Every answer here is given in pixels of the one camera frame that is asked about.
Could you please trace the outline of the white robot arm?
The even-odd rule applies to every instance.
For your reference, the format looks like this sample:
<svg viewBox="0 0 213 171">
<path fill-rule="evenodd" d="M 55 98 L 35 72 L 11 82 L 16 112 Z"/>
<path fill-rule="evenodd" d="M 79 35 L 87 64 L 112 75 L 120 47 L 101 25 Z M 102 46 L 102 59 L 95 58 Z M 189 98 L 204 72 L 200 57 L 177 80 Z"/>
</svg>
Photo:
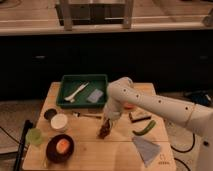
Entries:
<svg viewBox="0 0 213 171">
<path fill-rule="evenodd" d="M 213 171 L 213 108 L 143 93 L 133 87 L 129 77 L 109 83 L 107 95 L 103 124 L 108 126 L 108 130 L 121 117 L 124 103 L 136 105 L 201 136 L 196 171 Z"/>
</svg>

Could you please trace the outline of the orange object behind arm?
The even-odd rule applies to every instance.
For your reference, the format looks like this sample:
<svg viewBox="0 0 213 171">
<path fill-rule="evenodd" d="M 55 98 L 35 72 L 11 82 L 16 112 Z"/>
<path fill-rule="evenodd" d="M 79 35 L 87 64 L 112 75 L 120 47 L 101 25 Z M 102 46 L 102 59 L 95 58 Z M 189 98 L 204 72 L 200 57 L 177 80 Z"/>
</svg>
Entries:
<svg viewBox="0 0 213 171">
<path fill-rule="evenodd" d="M 126 103 L 126 104 L 124 104 L 124 109 L 133 110 L 133 109 L 135 109 L 135 105 Z"/>
</svg>

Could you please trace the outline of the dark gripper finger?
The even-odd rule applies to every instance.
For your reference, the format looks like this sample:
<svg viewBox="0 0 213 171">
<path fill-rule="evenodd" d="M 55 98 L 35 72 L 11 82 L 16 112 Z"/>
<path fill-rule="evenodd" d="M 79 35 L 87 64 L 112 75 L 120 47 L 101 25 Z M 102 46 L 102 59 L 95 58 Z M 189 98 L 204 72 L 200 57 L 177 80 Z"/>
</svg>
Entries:
<svg viewBox="0 0 213 171">
<path fill-rule="evenodd" d="M 105 118 L 104 121 L 103 121 L 103 127 L 105 129 L 110 130 L 112 128 L 112 121 L 108 118 Z"/>
</svg>

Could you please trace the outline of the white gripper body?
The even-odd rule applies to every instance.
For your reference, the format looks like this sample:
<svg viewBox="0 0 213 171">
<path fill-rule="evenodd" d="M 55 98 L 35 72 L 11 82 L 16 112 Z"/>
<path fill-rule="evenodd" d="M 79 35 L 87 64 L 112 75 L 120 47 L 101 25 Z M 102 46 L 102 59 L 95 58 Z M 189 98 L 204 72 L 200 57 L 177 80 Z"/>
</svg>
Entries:
<svg viewBox="0 0 213 171">
<path fill-rule="evenodd" d="M 104 116 L 111 121 L 118 120 L 122 115 L 122 107 L 116 102 L 107 102 L 104 106 Z"/>
</svg>

